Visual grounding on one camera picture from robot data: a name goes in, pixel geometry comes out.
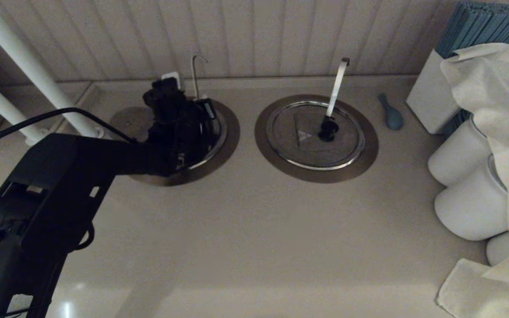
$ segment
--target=beige countertop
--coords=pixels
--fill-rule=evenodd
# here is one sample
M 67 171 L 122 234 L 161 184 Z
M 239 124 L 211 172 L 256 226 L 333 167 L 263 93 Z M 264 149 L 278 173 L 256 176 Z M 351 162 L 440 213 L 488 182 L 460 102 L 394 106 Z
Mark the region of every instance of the beige countertop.
M 434 303 L 438 288 L 459 258 L 486 258 L 485 243 L 455 236 L 433 209 L 444 187 L 427 160 L 442 139 L 404 103 L 413 79 L 346 82 L 339 100 L 369 119 L 380 150 L 363 175 L 323 185 L 268 163 L 254 128 L 270 103 L 328 96 L 332 79 L 202 81 L 239 119 L 234 155 L 187 185 L 117 177 L 95 241 L 66 260 L 48 317 L 449 318 Z M 108 121 L 144 106 L 148 85 L 96 83 L 85 106 Z M 402 130 L 384 124 L 380 92 L 402 112 Z M 0 185 L 26 150 L 18 134 L 0 141 Z

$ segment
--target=sink drain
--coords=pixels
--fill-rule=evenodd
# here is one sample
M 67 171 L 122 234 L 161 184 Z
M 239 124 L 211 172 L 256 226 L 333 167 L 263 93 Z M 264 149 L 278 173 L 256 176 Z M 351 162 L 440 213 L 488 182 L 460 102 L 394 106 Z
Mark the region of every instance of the sink drain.
M 277 169 L 301 180 L 334 183 L 366 171 L 378 154 L 370 122 L 353 107 L 337 101 L 332 118 L 339 126 L 335 139 L 319 139 L 329 99 L 290 96 L 272 103 L 258 117 L 257 145 Z

